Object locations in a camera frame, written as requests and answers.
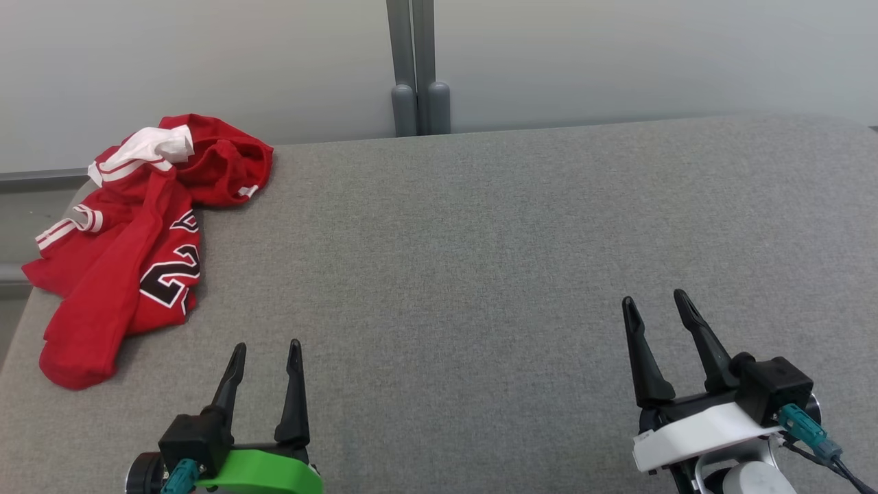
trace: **white wall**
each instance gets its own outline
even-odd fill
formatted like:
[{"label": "white wall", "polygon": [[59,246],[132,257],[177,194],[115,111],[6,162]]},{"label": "white wall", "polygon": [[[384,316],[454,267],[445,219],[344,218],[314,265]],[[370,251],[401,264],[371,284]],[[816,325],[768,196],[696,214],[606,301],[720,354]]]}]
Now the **white wall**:
[{"label": "white wall", "polygon": [[435,0],[454,132],[751,111],[878,125],[874,0]]},{"label": "white wall", "polygon": [[272,144],[394,135],[382,0],[8,0],[0,173],[82,168],[168,114]]}]

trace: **black and white number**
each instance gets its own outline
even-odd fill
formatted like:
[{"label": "black and white number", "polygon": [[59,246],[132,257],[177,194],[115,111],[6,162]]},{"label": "black and white number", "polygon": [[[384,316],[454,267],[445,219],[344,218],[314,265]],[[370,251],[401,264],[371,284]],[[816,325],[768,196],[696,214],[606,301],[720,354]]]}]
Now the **black and white number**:
[{"label": "black and white number", "polygon": [[195,245],[181,245],[174,249],[174,253],[183,260],[155,263],[140,278],[140,292],[169,309],[174,307],[186,289],[175,278],[197,278],[201,274]]},{"label": "black and white number", "polygon": [[192,213],[192,210],[186,211],[186,213],[179,220],[171,223],[170,229],[184,229],[191,233],[195,233],[198,231],[198,221],[195,219],[195,214]]}]

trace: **cable connector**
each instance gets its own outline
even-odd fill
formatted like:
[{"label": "cable connector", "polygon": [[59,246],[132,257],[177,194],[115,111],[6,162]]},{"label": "cable connector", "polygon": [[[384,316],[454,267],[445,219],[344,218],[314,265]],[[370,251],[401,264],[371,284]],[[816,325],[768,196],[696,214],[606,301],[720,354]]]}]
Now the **cable connector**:
[{"label": "cable connector", "polygon": [[162,487],[162,494],[188,494],[198,480],[198,464],[194,460],[180,460]]},{"label": "cable connector", "polygon": [[805,443],[824,465],[832,463],[841,456],[841,446],[829,439],[829,434],[805,410],[794,404],[787,404],[777,414],[777,422],[794,438]]}]

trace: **red jersey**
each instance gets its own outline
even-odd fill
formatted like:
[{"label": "red jersey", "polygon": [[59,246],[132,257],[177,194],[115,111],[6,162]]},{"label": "red jersey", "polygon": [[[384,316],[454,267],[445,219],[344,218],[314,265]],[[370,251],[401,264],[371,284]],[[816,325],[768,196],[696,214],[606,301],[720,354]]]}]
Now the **red jersey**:
[{"label": "red jersey", "polygon": [[180,324],[195,307],[201,235],[192,205],[242,204],[265,187],[273,149],[225,122],[162,119],[101,153],[99,185],[37,237],[42,258],[23,267],[34,286],[64,298],[49,323],[40,368],[70,389],[116,372],[125,335]]}]

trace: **gray upholstered bench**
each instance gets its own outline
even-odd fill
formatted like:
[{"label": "gray upholstered bench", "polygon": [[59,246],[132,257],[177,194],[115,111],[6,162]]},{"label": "gray upholstered bench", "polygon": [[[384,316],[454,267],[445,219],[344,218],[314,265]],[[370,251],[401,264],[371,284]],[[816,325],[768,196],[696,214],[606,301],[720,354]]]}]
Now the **gray upholstered bench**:
[{"label": "gray upholstered bench", "polygon": [[[281,146],[253,202],[204,211],[199,305],[81,392],[37,367],[35,290],[0,373],[0,491],[121,492],[248,344],[233,433],[269,440],[304,346],[327,492],[672,492],[635,470],[621,300],[679,394],[703,374],[672,291],[732,353],[817,381],[878,484],[878,135],[810,116]],[[853,492],[798,457],[801,493]]]}]

